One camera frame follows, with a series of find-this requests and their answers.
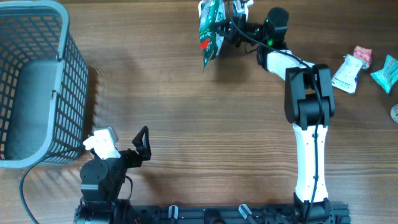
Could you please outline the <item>green gloves packet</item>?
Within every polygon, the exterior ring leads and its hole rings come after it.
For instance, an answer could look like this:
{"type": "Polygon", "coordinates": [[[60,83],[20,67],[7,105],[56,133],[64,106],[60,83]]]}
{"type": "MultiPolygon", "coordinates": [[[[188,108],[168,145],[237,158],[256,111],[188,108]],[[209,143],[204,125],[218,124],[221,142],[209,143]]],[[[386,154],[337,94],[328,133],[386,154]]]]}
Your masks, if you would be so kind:
{"type": "Polygon", "coordinates": [[[211,60],[217,58],[224,41],[224,37],[211,28],[216,22],[226,19],[224,2],[201,0],[198,4],[198,14],[200,48],[203,51],[203,69],[205,69],[211,60]]]}

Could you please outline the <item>white paper packet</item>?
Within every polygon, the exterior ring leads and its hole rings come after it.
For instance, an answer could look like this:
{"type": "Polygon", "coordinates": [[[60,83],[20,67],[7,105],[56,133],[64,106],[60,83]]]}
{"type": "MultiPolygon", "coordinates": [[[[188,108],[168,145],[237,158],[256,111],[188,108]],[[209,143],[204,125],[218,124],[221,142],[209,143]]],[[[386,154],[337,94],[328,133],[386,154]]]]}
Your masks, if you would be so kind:
{"type": "Polygon", "coordinates": [[[367,63],[353,55],[345,55],[345,61],[331,79],[333,87],[343,90],[349,94],[356,91],[358,74],[365,68],[367,63]]]}

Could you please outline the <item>small red white carton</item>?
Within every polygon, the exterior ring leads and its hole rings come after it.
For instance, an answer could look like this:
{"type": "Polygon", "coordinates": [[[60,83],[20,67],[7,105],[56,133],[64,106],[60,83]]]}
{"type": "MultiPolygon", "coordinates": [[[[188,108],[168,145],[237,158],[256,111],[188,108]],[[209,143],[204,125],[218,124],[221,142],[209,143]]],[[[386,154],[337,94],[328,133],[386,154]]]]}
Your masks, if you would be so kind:
{"type": "Polygon", "coordinates": [[[373,50],[364,47],[356,46],[354,48],[353,56],[363,61],[363,68],[368,69],[372,62],[373,50]]]}

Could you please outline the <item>teal tissue packet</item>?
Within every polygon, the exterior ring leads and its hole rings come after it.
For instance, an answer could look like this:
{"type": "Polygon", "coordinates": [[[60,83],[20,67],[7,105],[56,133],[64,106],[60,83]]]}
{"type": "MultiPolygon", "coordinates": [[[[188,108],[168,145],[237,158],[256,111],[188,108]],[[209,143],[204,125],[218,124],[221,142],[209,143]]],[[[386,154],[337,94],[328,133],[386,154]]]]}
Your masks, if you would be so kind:
{"type": "Polygon", "coordinates": [[[391,55],[387,55],[383,68],[373,72],[371,76],[389,94],[397,81],[397,60],[391,55]]]}

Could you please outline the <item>green lid jar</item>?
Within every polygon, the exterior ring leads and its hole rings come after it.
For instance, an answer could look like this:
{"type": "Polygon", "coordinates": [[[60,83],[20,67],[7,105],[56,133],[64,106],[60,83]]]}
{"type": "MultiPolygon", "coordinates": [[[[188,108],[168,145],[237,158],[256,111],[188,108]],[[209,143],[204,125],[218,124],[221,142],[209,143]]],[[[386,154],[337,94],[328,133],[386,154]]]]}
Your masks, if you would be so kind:
{"type": "Polygon", "coordinates": [[[398,123],[398,105],[394,105],[390,112],[391,118],[398,123]]]}

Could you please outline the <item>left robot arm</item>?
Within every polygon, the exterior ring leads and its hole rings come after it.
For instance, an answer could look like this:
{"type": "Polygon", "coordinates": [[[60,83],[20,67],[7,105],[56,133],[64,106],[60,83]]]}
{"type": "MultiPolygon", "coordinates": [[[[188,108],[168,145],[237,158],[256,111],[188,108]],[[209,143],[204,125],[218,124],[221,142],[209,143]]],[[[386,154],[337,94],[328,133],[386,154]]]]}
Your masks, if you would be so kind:
{"type": "Polygon", "coordinates": [[[118,198],[127,170],[151,159],[149,128],[144,126],[132,140],[135,150],[117,150],[118,136],[113,127],[98,129],[83,141],[94,158],[80,170],[82,198],[75,210],[74,223],[140,223],[130,197],[118,198]]]}

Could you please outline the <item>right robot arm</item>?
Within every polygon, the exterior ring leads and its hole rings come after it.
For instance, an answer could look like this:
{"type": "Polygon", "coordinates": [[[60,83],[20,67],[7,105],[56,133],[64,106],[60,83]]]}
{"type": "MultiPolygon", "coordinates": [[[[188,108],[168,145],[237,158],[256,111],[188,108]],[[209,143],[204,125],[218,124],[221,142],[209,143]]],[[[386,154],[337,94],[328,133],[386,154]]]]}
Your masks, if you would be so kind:
{"type": "Polygon", "coordinates": [[[285,81],[284,113],[297,146],[292,223],[334,223],[324,164],[326,134],[335,113],[330,69],[305,62],[287,48],[288,20],[288,12],[275,7],[262,24],[250,24],[241,14],[212,22],[210,29],[232,44],[257,45],[258,64],[285,81]]]}

